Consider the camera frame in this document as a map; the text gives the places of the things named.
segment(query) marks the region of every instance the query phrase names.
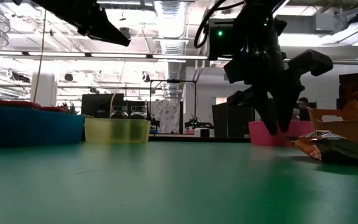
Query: black cable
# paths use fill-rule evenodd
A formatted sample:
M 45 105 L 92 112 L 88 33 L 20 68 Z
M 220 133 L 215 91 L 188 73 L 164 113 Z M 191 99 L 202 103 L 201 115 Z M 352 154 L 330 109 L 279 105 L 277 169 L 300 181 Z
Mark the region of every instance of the black cable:
M 347 23 L 347 21 L 343 21 L 340 17 L 339 17 L 339 15 L 338 14 L 334 14 L 341 22 L 346 22 Z
M 273 8 L 273 10 L 272 10 L 272 14 L 273 14 L 275 11 L 277 11 L 278 8 L 279 8 L 282 4 L 284 4 L 285 1 L 286 1 L 286 0 L 281 0 L 276 6 L 274 6 L 274 8 Z
M 228 9 L 232 9 L 234 7 L 237 7 L 237 6 L 241 6 L 242 4 L 244 4 L 245 1 L 242 1 L 242 2 L 239 2 L 239 3 L 235 3 L 233 5 L 230 5 L 230 6 L 224 6 L 224 7 L 219 7 L 217 8 L 216 10 L 217 11 L 221 11 L 221 10 L 228 10 Z
M 194 100 L 196 101 L 196 108 L 194 109 L 194 111 L 197 113 L 197 106 L 198 106 L 198 93 L 197 93 L 197 91 L 195 90 L 195 86 L 196 86 L 196 84 L 195 83 L 193 83 L 194 84 L 194 86 L 192 86 L 192 85 L 190 85 L 190 87 L 192 87 L 192 89 L 195 91 L 195 93 L 196 93 L 196 95 L 194 96 Z
M 208 30 L 209 28 L 207 25 L 208 20 L 209 20 L 209 18 L 211 18 L 211 16 L 214 14 L 214 12 L 219 8 L 219 6 L 221 4 L 223 4 L 225 1 L 226 0 L 219 0 L 218 2 L 216 2 L 215 5 L 212 6 L 212 8 L 205 15 L 203 21 L 201 22 L 200 26 L 198 27 L 196 36 L 194 38 L 194 47 L 195 48 L 198 49 L 198 48 L 204 46 L 204 44 L 206 43 L 206 40 L 207 40 L 208 34 L 209 34 L 209 30 Z M 202 31 L 204 31 L 204 39 L 201 41 L 201 43 L 198 43 Z
M 319 10 L 318 10 L 318 8 L 317 8 L 316 6 L 310 5 L 310 6 L 306 7 L 306 8 L 301 12 L 301 14 L 299 14 L 299 16 L 302 16 L 302 14 L 303 14 L 308 8 L 310 8 L 310 7 L 313 7 L 313 8 L 316 10 L 316 12 L 319 12 Z

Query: air duct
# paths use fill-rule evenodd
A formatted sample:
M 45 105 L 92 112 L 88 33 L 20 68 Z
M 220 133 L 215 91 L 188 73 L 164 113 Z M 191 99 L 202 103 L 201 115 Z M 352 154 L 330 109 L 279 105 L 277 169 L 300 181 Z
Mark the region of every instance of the air duct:
M 185 43 L 172 39 L 182 39 L 185 36 L 187 3 L 180 1 L 154 1 L 154 7 L 158 15 L 158 35 L 161 38 L 170 39 L 160 41 L 162 53 L 170 55 L 184 54 Z M 167 62 L 165 78 L 183 79 L 183 77 L 180 77 L 180 69 L 181 63 Z

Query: chip bag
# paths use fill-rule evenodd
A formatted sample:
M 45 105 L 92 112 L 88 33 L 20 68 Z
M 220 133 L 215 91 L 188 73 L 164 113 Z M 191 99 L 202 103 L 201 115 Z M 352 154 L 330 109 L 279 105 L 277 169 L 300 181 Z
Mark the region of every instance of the chip bag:
M 315 131 L 292 140 L 296 148 L 320 161 L 358 164 L 358 144 L 330 131 Z

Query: tabletop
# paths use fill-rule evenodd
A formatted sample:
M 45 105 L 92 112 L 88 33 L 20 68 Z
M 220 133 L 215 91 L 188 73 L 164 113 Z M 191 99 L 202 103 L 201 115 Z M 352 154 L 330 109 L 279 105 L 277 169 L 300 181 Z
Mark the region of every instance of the tabletop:
M 2 223 L 358 223 L 358 167 L 247 143 L 0 149 Z

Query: cable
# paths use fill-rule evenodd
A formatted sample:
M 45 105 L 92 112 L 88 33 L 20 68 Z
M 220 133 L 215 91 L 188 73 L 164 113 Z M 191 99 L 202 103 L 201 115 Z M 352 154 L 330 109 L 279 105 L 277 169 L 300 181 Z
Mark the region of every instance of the cable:
M 45 10 L 45 15 L 44 15 L 44 28 L 42 29 L 42 46 L 41 46 L 40 66 L 38 68 L 38 75 L 37 75 L 37 82 L 35 84 L 33 103 L 35 103 L 35 100 L 37 99 L 38 84 L 40 82 L 42 56 L 44 55 L 44 46 L 45 46 L 45 27 L 46 26 L 47 26 L 47 10 Z
M 193 85 L 191 85 L 191 83 L 190 83 L 190 87 L 195 91 L 195 93 L 196 93 L 196 95 L 195 95 L 195 101 L 196 101 L 196 108 L 194 109 L 194 111 L 195 112 L 197 112 L 197 106 L 198 106 L 198 93 L 196 92 L 196 89 L 195 89 L 195 83 L 193 83 L 194 84 L 194 86 Z
M 238 2 L 238 3 L 235 3 L 233 5 L 230 5 L 230 6 L 224 6 L 224 7 L 219 7 L 217 8 L 216 10 L 217 11 L 220 11 L 220 10 L 228 10 L 228 9 L 232 9 L 234 7 L 237 7 L 237 6 L 241 6 L 242 4 L 244 4 L 245 1 L 242 1 L 242 2 Z
M 303 14 L 306 10 L 308 10 L 308 8 L 310 8 L 310 7 L 313 7 L 313 8 L 316 10 L 316 12 L 319 12 L 319 10 L 318 10 L 318 8 L 317 8 L 316 6 L 310 5 L 310 6 L 306 7 L 306 8 L 301 12 L 301 14 L 299 14 L 299 16 L 302 16 L 302 14 Z
M 123 74 L 124 74 L 124 68 L 125 68 L 125 63 L 126 63 L 126 62 L 127 62 L 127 61 L 125 60 L 125 61 L 124 61 L 124 64 L 122 65 L 121 76 L 119 77 L 119 81 L 118 81 L 116 90 L 114 91 L 114 94 L 112 95 L 112 98 L 111 98 L 111 101 L 110 101 L 110 115 L 109 115 L 110 118 L 111 118 L 111 113 L 112 113 L 112 101 L 114 100 L 114 97 L 116 96 L 117 91 L 118 91 L 118 87 L 119 87 L 119 85 L 121 84 L 121 79 L 122 79 L 122 76 L 123 76 Z
M 339 15 L 338 14 L 334 14 L 341 22 L 346 22 L 347 23 L 347 21 L 343 21 L 340 17 L 339 17 Z
M 223 4 L 225 1 L 226 0 L 219 0 L 218 2 L 216 2 L 215 5 L 205 15 L 203 21 L 201 22 L 200 26 L 197 29 L 197 33 L 194 38 L 194 47 L 195 48 L 198 49 L 198 48 L 204 46 L 204 44 L 206 43 L 207 38 L 208 38 L 208 33 L 209 33 L 208 25 L 207 25 L 208 20 L 214 14 L 214 12 L 219 8 L 219 6 L 221 4 Z M 202 31 L 204 31 L 204 39 L 201 41 L 201 43 L 198 43 Z
M 102 71 L 100 71 L 100 72 L 98 72 L 98 73 L 96 73 L 96 78 L 97 79 L 104 79 L 104 75 L 102 74 Z

